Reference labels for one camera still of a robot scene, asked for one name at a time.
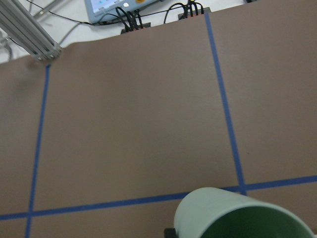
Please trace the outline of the green plastic cup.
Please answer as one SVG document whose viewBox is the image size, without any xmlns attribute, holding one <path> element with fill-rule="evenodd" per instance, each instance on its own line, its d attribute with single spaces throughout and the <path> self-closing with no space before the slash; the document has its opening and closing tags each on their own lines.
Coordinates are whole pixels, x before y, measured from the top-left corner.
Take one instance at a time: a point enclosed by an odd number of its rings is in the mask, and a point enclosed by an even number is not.
<svg viewBox="0 0 317 238">
<path fill-rule="evenodd" d="M 280 206 L 213 187 L 196 189 L 178 205 L 180 238 L 313 238 L 298 216 Z"/>
</svg>

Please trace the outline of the blue teach pendant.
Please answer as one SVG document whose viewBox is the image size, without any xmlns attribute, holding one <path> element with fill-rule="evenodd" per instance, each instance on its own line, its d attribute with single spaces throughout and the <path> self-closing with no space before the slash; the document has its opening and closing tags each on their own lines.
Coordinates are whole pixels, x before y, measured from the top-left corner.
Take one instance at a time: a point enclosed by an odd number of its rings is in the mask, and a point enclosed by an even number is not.
<svg viewBox="0 0 317 238">
<path fill-rule="evenodd" d="M 89 21 L 97 23 L 117 17 L 117 8 L 125 12 L 135 11 L 157 2 L 156 0 L 84 0 Z"/>
</svg>

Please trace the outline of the aluminium frame post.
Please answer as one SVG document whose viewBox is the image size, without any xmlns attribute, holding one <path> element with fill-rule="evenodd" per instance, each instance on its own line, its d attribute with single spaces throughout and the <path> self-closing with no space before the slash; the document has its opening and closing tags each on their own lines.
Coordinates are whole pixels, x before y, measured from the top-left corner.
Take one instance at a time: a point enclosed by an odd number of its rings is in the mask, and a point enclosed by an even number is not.
<svg viewBox="0 0 317 238">
<path fill-rule="evenodd" d="M 0 28 L 37 60 L 60 55 L 60 45 L 18 0 L 0 2 Z"/>
</svg>

